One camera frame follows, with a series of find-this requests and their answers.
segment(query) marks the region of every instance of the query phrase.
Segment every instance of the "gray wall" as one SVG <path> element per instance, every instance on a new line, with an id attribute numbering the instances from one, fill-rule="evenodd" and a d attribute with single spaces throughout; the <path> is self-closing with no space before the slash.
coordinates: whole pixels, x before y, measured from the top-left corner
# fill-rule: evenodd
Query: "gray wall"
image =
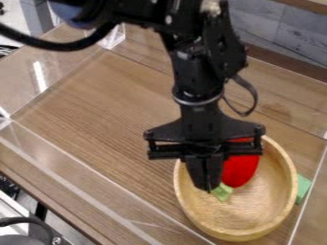
<path id="1" fill-rule="evenodd" d="M 270 0 L 229 0 L 231 21 L 245 41 L 327 66 L 327 15 Z"/>

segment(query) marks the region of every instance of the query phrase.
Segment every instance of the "woven bamboo bowl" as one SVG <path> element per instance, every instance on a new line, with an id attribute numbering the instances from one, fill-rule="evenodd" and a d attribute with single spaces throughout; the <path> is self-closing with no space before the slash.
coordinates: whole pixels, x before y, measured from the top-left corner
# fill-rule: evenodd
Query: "woven bamboo bowl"
<path id="1" fill-rule="evenodd" d="M 194 187 L 186 165 L 174 171 L 177 197 L 187 217 L 211 236 L 227 241 L 250 241 L 273 232 L 288 218 L 298 193 L 294 164 L 285 150 L 264 137 L 265 154 L 252 181 L 222 202 Z"/>

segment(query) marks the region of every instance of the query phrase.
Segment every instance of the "bowl rim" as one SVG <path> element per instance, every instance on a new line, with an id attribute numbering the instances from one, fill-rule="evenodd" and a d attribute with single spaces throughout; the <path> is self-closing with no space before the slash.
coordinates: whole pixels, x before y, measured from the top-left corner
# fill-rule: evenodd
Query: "bowl rim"
<path id="1" fill-rule="evenodd" d="M 191 209 L 186 210 L 185 209 L 185 207 L 187 207 L 187 205 L 186 205 L 185 199 L 181 197 L 182 191 L 181 191 L 178 183 L 179 183 L 182 161 L 181 160 L 177 161 L 177 165 L 175 165 L 175 169 L 174 169 L 174 188 L 175 188 L 177 198 L 179 200 L 185 214 L 191 219 L 193 223 L 197 225 L 197 227 L 203 232 L 211 234 L 213 236 L 215 236 L 215 234 L 223 234 L 227 236 L 248 236 L 248 235 L 256 236 L 257 234 L 264 234 L 268 231 L 273 231 L 282 224 L 282 222 L 286 220 L 286 218 L 288 218 L 288 216 L 293 210 L 293 207 L 296 205 L 297 194 L 298 194 L 297 168 L 296 168 L 294 163 L 292 161 L 292 158 L 290 158 L 289 154 L 286 153 L 286 151 L 284 150 L 282 146 L 269 136 L 264 136 L 262 140 L 264 140 L 264 142 L 266 142 L 266 144 L 270 144 L 273 146 L 273 148 L 276 148 L 278 150 L 278 152 L 282 154 L 282 156 L 285 158 L 285 162 L 286 162 L 285 169 L 289 170 L 292 192 L 290 192 L 288 202 L 286 202 L 286 205 L 285 205 L 285 208 L 284 208 L 281 214 L 269 223 L 266 223 L 262 226 L 256 227 L 256 228 L 250 228 L 246 230 L 226 229 L 222 227 L 213 228 L 213 227 L 207 226 L 205 221 L 194 220 L 194 218 L 195 218 L 194 210 L 191 210 Z"/>

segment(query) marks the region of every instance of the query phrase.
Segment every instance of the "red object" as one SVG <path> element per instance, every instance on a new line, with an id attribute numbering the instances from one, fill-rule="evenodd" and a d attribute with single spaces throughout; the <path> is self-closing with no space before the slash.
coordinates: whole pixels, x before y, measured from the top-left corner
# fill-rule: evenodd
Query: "red object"
<path id="1" fill-rule="evenodd" d="M 233 142 L 246 142 L 253 139 L 238 139 Z M 223 183 L 233 188 L 245 186 L 253 179 L 260 164 L 260 156 L 233 156 L 223 164 Z"/>

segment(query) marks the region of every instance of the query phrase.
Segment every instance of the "green object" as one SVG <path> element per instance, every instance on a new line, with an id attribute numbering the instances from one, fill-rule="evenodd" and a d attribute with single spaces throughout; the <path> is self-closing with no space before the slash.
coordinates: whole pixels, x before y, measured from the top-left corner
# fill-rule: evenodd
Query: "green object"
<path id="1" fill-rule="evenodd" d="M 221 183 L 221 185 L 211 190 L 211 193 L 221 199 L 222 202 L 225 202 L 229 199 L 233 191 L 233 187 L 227 186 L 225 183 Z"/>
<path id="2" fill-rule="evenodd" d="M 297 204 L 301 205 L 305 196 L 308 195 L 313 181 L 304 177 L 301 174 L 298 174 L 298 183 L 300 183 L 300 190 L 298 190 L 298 195 L 297 195 Z"/>

